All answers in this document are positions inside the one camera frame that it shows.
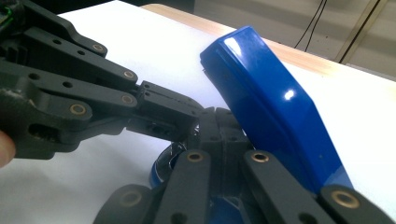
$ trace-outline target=black cable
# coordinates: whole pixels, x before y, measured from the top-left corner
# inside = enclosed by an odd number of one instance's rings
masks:
[[[323,7],[322,7],[322,10],[319,13],[319,16],[318,16],[317,21],[315,22],[314,28],[312,28],[311,36],[309,36],[309,40],[308,40],[308,43],[306,44],[304,52],[306,52],[306,50],[309,47],[309,44],[311,43],[312,35],[314,34],[315,28],[317,27],[317,24],[318,24],[318,21],[320,20],[321,14],[323,13],[324,8],[326,7],[326,3],[327,3],[327,0],[324,0],[324,4],[323,4]]]
[[[303,38],[304,38],[306,32],[308,31],[309,27],[310,27],[311,24],[312,24],[312,21],[313,21],[313,20],[315,19],[315,17],[318,15],[318,12],[319,12],[320,7],[321,7],[321,5],[323,4],[323,2],[324,2],[324,0],[321,0],[320,5],[318,6],[317,12],[315,12],[315,15],[312,17],[311,22],[309,22],[309,24],[308,24],[308,26],[306,27],[306,29],[305,29],[303,35],[301,36],[300,40],[297,42],[296,46],[294,46],[294,48],[297,48],[297,46],[298,46],[298,45],[300,44],[300,42],[303,40]]]

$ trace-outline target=white table surface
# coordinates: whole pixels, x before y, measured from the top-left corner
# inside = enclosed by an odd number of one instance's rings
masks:
[[[200,65],[214,36],[118,1],[62,17],[104,44],[107,58],[135,71],[139,83],[164,86],[204,107],[227,107]],[[396,84],[285,65],[314,99],[355,189],[396,220]],[[50,161],[14,160],[0,170],[0,223],[92,223],[116,189],[149,185],[151,165],[168,145],[123,132],[83,141]]]

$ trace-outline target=mounting hole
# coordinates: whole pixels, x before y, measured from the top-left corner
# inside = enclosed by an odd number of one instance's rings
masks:
[[[172,224],[186,224],[187,216],[183,213],[174,213],[171,216],[171,223]]]
[[[120,197],[120,205],[123,207],[132,207],[142,201],[142,194],[136,190],[125,192]]]
[[[301,213],[298,218],[304,224],[317,224],[317,219],[307,213]]]
[[[131,72],[131,71],[126,71],[126,72],[124,72],[124,75],[125,75],[126,77],[134,77],[134,73]]]
[[[71,82],[64,82],[62,85],[64,85],[64,87],[66,88],[72,88],[73,84]]]
[[[251,159],[257,162],[267,162],[270,158],[261,152],[256,152],[251,155]]]
[[[61,45],[62,42],[60,40],[54,39],[52,40],[53,43],[57,44],[57,45]]]
[[[39,80],[40,76],[36,73],[31,73],[31,74],[29,74],[29,78],[32,80]]]
[[[332,199],[340,204],[341,206],[347,208],[358,208],[361,206],[359,200],[353,196],[351,193],[342,191],[342,190],[335,190],[332,192]]]
[[[70,112],[75,115],[84,115],[87,109],[83,105],[71,105]]]
[[[123,101],[125,104],[131,104],[131,103],[134,101],[134,99],[133,99],[131,96],[129,96],[129,95],[123,95],[123,96],[121,97],[121,99],[122,99],[122,101]]]
[[[187,160],[192,162],[198,162],[204,159],[204,156],[198,152],[192,152],[187,156]]]
[[[102,51],[102,50],[103,50],[103,47],[100,46],[100,45],[92,45],[92,47],[93,47],[94,49],[98,50],[98,51]]]

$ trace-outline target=blue object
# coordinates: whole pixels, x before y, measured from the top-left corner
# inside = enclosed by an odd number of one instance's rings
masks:
[[[251,27],[216,40],[201,64],[255,148],[313,192],[352,187],[314,102]]]

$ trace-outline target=wooden table edge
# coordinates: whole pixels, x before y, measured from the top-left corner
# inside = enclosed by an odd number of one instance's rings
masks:
[[[210,21],[161,4],[149,4],[142,6],[142,8],[214,36],[226,35],[235,30],[232,27],[220,24],[218,22]],[[365,74],[360,70],[342,65],[340,63],[335,63],[300,51],[298,49],[293,49],[288,46],[278,44],[271,40],[263,40],[282,62],[293,64],[297,67],[303,68],[304,70],[329,76],[333,76],[334,73]]]

